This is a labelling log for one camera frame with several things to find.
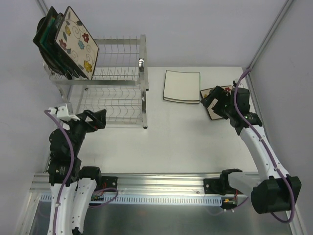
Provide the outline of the cream floral square plate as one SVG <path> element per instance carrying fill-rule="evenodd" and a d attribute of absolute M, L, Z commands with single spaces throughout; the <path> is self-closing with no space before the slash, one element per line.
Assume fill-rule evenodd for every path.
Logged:
<path fill-rule="evenodd" d="M 55 43 L 69 60 L 68 66 L 78 76 L 93 79 L 99 47 L 70 6 L 66 8 L 58 27 Z"/>

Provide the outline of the dark square teal-centre plate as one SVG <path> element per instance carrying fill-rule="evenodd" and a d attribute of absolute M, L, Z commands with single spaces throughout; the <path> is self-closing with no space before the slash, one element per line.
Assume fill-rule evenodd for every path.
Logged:
<path fill-rule="evenodd" d="M 35 35 L 33 39 L 33 43 L 41 50 L 45 52 L 46 55 L 53 61 L 54 63 L 54 36 L 50 33 L 52 29 L 52 25 L 56 20 L 58 13 L 54 7 L 50 7 L 44 24 L 39 30 L 39 33 Z"/>

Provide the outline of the round silver-rimmed cream plate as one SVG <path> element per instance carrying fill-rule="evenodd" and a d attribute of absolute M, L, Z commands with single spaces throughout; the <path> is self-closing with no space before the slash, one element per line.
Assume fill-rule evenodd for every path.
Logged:
<path fill-rule="evenodd" d="M 39 33 L 40 28 L 42 27 L 42 25 L 44 24 L 46 17 L 43 17 L 39 20 L 37 28 L 36 28 L 36 34 Z M 59 70 L 59 68 L 53 63 L 53 61 L 48 57 L 48 55 L 45 54 L 45 52 L 41 49 L 39 49 L 39 52 L 43 58 L 43 61 L 48 65 L 49 69 L 51 71 L 53 71 L 54 73 L 60 74 L 60 75 L 64 75 L 64 73 Z"/>

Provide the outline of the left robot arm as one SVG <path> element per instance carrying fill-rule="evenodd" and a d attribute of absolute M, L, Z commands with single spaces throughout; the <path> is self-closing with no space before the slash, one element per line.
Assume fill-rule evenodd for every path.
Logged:
<path fill-rule="evenodd" d="M 50 165 L 48 168 L 51 191 L 49 235 L 81 235 L 89 202 L 94 191 L 102 187 L 101 170 L 96 166 L 81 167 L 79 151 L 87 133 L 106 126 L 105 109 L 64 117 L 69 129 L 64 129 L 53 114 L 46 115 L 58 126 L 50 136 Z"/>

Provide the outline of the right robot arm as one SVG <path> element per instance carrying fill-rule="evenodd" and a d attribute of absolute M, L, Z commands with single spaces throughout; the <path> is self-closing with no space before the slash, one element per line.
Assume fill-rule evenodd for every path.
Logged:
<path fill-rule="evenodd" d="M 301 190 L 301 181 L 297 176 L 291 176 L 279 162 L 266 138 L 260 118 L 250 110 L 249 100 L 250 92 L 245 88 L 216 86 L 208 92 L 201 91 L 201 104 L 221 118 L 228 119 L 247 146 L 260 182 L 234 168 L 223 170 L 218 179 L 205 179 L 204 188 L 219 195 L 237 190 L 251 199 L 258 214 L 292 212 Z"/>

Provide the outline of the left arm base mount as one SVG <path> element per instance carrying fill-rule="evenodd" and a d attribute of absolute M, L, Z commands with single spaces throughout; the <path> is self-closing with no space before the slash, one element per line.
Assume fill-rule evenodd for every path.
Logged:
<path fill-rule="evenodd" d="M 105 189 L 105 192 L 115 192 L 117 189 L 118 177 L 116 176 L 102 176 L 100 188 Z"/>

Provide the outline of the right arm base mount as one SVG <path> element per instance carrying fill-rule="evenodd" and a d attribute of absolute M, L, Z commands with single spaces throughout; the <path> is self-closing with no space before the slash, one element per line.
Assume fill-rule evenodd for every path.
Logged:
<path fill-rule="evenodd" d="M 243 195 L 242 192 L 232 188 L 228 183 L 224 184 L 218 178 L 205 178 L 203 179 L 203 189 L 205 194 L 218 194 L 225 196 L 226 194 Z"/>

